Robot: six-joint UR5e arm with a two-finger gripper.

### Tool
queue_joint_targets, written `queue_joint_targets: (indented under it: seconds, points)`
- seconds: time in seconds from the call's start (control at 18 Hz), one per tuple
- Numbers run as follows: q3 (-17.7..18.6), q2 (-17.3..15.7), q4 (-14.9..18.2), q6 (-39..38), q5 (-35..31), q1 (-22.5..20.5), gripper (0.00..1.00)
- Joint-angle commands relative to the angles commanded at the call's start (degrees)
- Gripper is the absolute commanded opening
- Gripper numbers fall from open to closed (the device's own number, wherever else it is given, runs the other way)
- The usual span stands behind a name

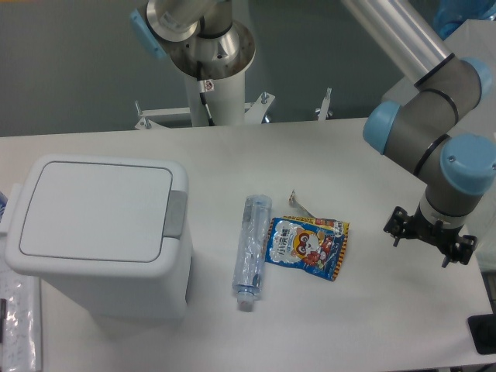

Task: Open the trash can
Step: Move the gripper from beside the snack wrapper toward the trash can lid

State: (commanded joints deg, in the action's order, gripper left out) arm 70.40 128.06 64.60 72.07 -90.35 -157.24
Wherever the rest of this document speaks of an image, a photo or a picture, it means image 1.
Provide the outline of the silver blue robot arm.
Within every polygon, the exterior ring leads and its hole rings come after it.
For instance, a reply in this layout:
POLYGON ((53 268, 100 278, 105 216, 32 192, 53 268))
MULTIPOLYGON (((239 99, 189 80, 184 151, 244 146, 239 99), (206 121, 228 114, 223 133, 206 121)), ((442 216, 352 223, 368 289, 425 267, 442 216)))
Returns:
MULTIPOLYGON (((495 178, 495 145, 450 130, 492 84, 481 61, 459 59, 406 1, 348 1, 346 7, 417 88, 405 105, 383 102, 369 115, 364 139, 422 180, 413 215, 396 208, 385 226, 395 239, 436 246, 447 263, 467 264, 477 246, 462 235, 466 217, 495 178)), ((183 74, 194 126, 261 123, 264 106, 245 103, 245 72, 255 55, 251 32, 229 1, 148 1, 132 11, 137 39, 183 74)))

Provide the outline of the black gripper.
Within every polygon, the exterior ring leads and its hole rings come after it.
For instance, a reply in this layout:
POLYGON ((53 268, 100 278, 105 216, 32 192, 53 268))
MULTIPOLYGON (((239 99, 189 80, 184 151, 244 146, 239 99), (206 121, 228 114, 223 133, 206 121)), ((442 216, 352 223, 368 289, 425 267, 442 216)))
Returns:
POLYGON ((442 267, 451 263, 468 265, 477 248, 477 237, 460 235, 461 227, 454 227, 442 219, 430 222, 420 211, 413 216, 400 206, 396 206, 387 220, 384 232, 393 239, 397 247, 402 239, 417 239, 432 246, 444 249, 442 267))

